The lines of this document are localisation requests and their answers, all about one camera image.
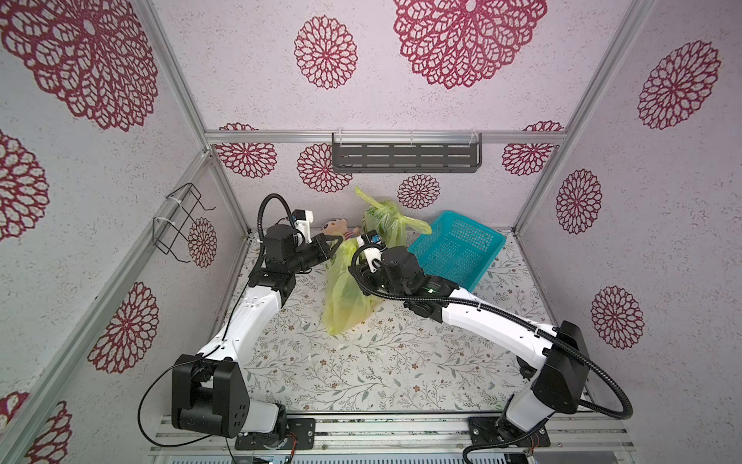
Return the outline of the green avocado plastic bag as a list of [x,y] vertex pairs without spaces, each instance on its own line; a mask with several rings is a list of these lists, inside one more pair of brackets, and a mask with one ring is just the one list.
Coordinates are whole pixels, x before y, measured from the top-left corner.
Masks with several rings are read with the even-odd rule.
[[328,283],[323,323],[331,336],[351,331],[368,319],[381,300],[365,296],[349,271],[357,239],[346,240],[328,267]]
[[376,231],[388,247],[407,245],[409,229],[422,235],[432,233],[428,222],[403,215],[397,203],[377,201],[359,187],[355,187],[355,193],[368,205],[361,220],[362,230],[365,233]]

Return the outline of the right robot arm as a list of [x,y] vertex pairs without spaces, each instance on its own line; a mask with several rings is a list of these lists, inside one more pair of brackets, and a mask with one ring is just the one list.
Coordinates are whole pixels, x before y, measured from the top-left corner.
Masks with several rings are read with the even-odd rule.
[[421,318],[477,334],[514,354],[529,383],[506,403],[498,428],[510,435],[541,427],[552,415],[579,411],[587,380],[584,363],[569,357],[559,341],[577,348],[582,337],[489,305],[441,276],[425,274],[405,247],[363,246],[351,273],[366,295],[398,301]]

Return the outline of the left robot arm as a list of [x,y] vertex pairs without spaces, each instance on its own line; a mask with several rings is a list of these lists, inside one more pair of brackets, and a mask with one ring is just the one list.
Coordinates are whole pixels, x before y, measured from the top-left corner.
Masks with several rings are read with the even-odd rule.
[[342,236],[311,239],[288,224],[270,227],[245,294],[218,333],[195,355],[177,359],[171,377],[172,425],[223,438],[257,435],[278,446],[288,435],[285,407],[249,396],[242,362],[287,303],[296,276],[332,257]]

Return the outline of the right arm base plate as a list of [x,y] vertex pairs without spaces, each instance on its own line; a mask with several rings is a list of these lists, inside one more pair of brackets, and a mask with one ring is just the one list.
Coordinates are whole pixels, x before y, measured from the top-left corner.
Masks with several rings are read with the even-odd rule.
[[523,431],[500,416],[473,416],[468,419],[471,443],[475,447],[508,447],[536,449],[549,448],[551,439],[546,430],[548,418]]

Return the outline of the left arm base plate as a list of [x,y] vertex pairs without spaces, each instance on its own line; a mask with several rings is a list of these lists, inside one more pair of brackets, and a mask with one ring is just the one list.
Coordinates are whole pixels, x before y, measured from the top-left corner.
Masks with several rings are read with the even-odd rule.
[[235,449],[246,452],[312,450],[316,425],[314,418],[289,417],[271,433],[241,432],[236,438]]

